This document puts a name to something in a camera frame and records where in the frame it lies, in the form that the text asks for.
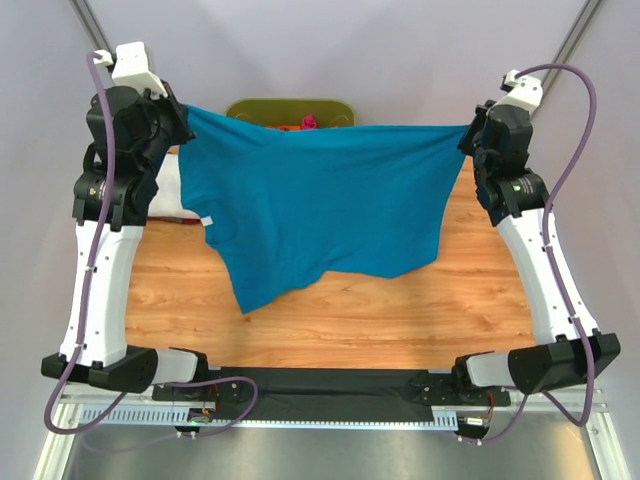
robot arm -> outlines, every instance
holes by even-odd
[[[74,186],[73,216],[77,220],[78,263],[71,319],[60,352],[42,361],[43,375],[60,378],[76,348],[79,308],[86,257],[102,206],[106,184],[105,121],[116,132],[114,193],[102,231],[92,277],[85,342],[70,377],[72,381],[140,393],[149,385],[188,382],[207,369],[206,357],[184,350],[127,345],[125,312],[133,259],[142,238],[156,176],[171,145],[192,138],[187,113],[168,83],[150,71],[142,42],[118,46],[116,58],[106,51],[94,63],[106,66],[116,86],[106,91],[113,119],[105,119],[97,97],[87,124],[94,138]]]
[[[473,157],[476,194],[498,228],[516,263],[531,307],[536,346],[465,356],[454,374],[466,388],[513,386],[526,394],[579,385],[586,380],[584,348],[556,284],[542,239],[548,193],[544,181],[526,168],[533,135],[530,115],[542,99],[540,80],[509,72],[497,102],[479,105],[461,141]],[[551,245],[595,357],[598,375],[620,353],[615,334],[601,334],[585,306],[558,242],[555,217],[549,217]]]

blue cloth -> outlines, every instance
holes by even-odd
[[[243,312],[324,272],[393,278],[433,262],[466,126],[281,132],[189,107],[182,204],[211,217]]]

white cloth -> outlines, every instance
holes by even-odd
[[[156,182],[158,193],[149,205],[150,217],[199,218],[192,211],[182,208],[178,155],[168,154],[164,158]]]

wooden table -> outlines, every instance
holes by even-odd
[[[460,355],[533,344],[518,273],[475,199],[470,161],[435,263],[394,280],[328,272],[249,315],[200,225],[149,222],[127,336],[206,352],[211,365],[266,367],[449,368]]]

gray floor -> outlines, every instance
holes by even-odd
[[[493,431],[505,425],[496,413]],[[103,426],[87,436],[119,448],[171,433],[167,427]],[[197,441],[169,440],[134,453],[94,454],[76,440],[65,479],[398,480],[589,479],[588,440],[557,415],[528,413],[495,445],[451,434],[403,431],[236,428]]]

